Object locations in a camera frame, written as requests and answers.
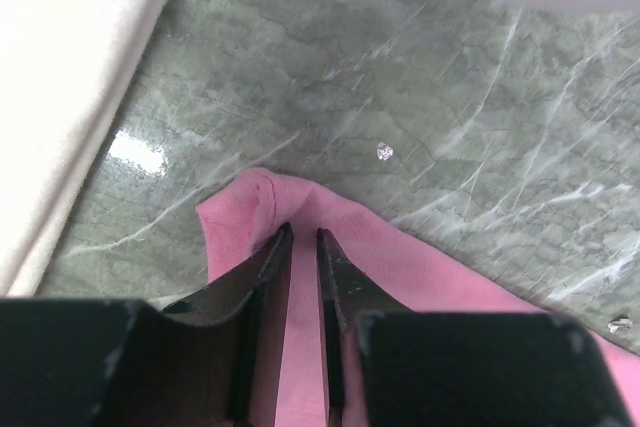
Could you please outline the folded cream cloth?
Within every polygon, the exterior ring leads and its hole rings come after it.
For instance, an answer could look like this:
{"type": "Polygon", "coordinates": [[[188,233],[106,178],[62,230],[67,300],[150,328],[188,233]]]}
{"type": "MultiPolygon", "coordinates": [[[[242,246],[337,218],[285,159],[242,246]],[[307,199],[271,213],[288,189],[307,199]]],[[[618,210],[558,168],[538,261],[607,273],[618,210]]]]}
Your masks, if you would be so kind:
{"type": "Polygon", "coordinates": [[[42,280],[168,0],[1,0],[1,292],[42,280]]]}

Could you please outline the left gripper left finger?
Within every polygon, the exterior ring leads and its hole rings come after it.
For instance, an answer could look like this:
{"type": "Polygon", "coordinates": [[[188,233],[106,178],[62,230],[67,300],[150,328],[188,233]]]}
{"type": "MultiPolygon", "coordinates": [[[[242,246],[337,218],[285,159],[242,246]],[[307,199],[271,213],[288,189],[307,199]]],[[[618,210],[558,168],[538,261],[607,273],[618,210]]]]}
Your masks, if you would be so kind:
{"type": "Polygon", "coordinates": [[[162,311],[139,310],[112,381],[115,426],[272,426],[293,230],[162,311]]]}

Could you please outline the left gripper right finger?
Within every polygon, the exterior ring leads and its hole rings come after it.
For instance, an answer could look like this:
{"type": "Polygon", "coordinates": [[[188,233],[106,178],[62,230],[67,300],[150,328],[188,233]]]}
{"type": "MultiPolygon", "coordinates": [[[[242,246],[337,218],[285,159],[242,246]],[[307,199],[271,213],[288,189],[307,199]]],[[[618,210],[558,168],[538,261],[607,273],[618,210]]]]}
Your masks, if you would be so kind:
{"type": "Polygon", "coordinates": [[[347,256],[334,234],[316,233],[324,393],[329,426],[342,426],[345,411],[344,344],[350,327],[363,312],[407,311],[347,256]]]}

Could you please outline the pink t shirt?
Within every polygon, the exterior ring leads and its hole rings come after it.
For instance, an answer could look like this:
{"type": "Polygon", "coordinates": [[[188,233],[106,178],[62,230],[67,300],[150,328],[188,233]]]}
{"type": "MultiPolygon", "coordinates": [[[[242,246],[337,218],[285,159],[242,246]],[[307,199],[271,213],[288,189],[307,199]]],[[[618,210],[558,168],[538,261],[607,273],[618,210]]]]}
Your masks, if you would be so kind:
{"type": "Polygon", "coordinates": [[[241,173],[197,207],[209,278],[246,260],[278,228],[294,232],[291,287],[275,423],[323,426],[316,232],[330,230],[347,257],[404,305],[427,312],[535,313],[516,297],[366,207],[309,180],[262,168],[241,173]]]}

